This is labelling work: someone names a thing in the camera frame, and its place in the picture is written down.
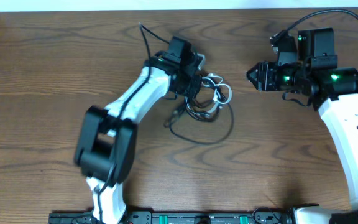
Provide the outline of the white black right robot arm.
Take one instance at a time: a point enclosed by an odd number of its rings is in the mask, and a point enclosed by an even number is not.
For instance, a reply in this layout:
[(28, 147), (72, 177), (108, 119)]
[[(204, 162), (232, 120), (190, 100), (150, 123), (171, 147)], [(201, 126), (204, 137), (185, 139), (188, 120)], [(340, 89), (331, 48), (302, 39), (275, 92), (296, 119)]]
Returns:
[(277, 61), (257, 63), (246, 77), (259, 91), (307, 96), (334, 141), (351, 205), (349, 211), (296, 206), (282, 223), (358, 223), (358, 71), (338, 68), (332, 28), (301, 30), (297, 37), (283, 30), (270, 43)]

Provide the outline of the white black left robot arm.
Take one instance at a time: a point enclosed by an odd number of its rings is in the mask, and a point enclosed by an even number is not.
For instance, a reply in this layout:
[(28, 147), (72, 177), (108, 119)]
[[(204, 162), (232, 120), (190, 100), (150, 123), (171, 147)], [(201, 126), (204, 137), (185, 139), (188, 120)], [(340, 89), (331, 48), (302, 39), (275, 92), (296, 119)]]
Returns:
[(97, 223), (119, 223), (126, 212), (123, 183), (134, 162), (139, 123), (169, 91), (194, 98), (204, 63), (188, 41), (172, 37), (166, 51), (144, 61), (138, 79), (118, 99), (86, 111), (73, 160), (92, 191)]

